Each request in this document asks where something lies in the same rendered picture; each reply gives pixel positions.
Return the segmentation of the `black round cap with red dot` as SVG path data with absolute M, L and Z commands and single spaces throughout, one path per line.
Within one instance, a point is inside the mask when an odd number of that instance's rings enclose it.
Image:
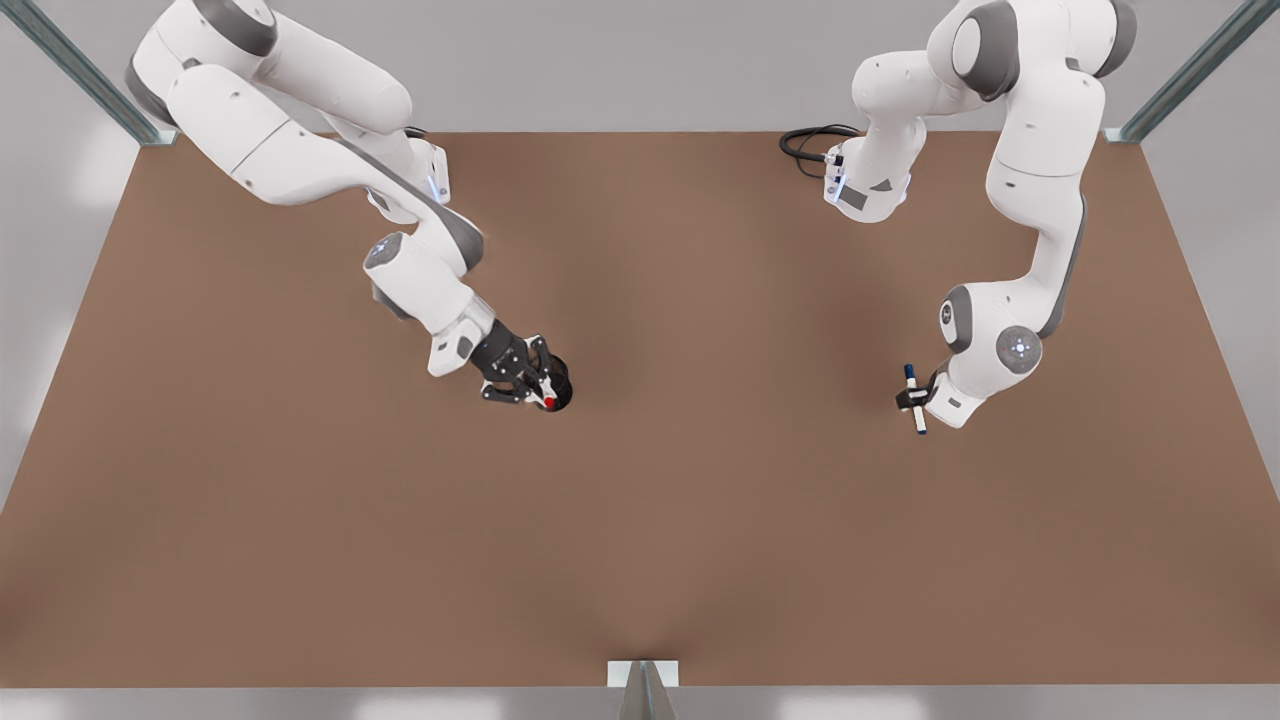
M 554 354 L 550 355 L 548 378 L 550 382 L 552 392 L 554 393 L 556 397 L 554 398 L 543 397 L 541 410 L 548 413 L 557 413 L 568 406 L 573 395 L 573 387 L 570 380 L 567 365 L 561 357 L 556 356 Z

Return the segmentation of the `silver frame post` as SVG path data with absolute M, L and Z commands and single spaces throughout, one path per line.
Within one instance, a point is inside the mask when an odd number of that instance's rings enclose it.
M 1275 12 L 1280 0 L 1242 0 L 1222 24 L 1123 126 L 1105 128 L 1107 143 L 1140 143 Z
M 678 687 L 676 660 L 611 660 L 607 685 L 623 689 L 618 720 L 678 720 L 668 694 Z
M 58 24 L 40 9 L 35 0 L 0 0 L 3 13 L 27 38 L 83 90 L 141 147 L 172 146 L 173 129 L 159 129 Z

